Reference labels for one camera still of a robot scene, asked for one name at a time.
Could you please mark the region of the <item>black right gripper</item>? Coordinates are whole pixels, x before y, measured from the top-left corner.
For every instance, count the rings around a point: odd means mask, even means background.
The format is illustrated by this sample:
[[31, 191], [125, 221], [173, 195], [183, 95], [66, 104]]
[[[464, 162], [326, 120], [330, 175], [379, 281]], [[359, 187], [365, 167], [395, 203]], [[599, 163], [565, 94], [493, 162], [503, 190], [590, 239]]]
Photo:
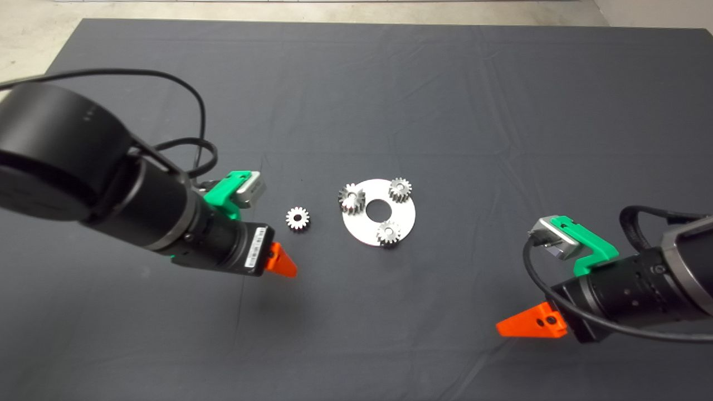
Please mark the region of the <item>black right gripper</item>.
[[[609, 299], [613, 276], [608, 272], [591, 272], [573, 277], [551, 287], [563, 299], [587, 313], [614, 320]], [[600, 343], [611, 331], [561, 307], [559, 302], [542, 302], [496, 323], [496, 330], [506, 338], [558, 339], [568, 335], [568, 326], [581, 344]]]

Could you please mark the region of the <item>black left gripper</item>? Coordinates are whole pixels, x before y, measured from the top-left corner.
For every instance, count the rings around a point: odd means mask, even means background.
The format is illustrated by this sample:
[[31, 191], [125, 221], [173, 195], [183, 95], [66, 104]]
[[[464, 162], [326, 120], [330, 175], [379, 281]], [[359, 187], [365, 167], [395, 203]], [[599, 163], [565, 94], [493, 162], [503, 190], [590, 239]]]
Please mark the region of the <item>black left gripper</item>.
[[216, 217], [187, 243], [185, 266], [250, 277], [261, 277], [265, 270], [296, 277], [295, 262], [280, 243], [272, 243], [274, 238], [275, 229], [267, 223]]

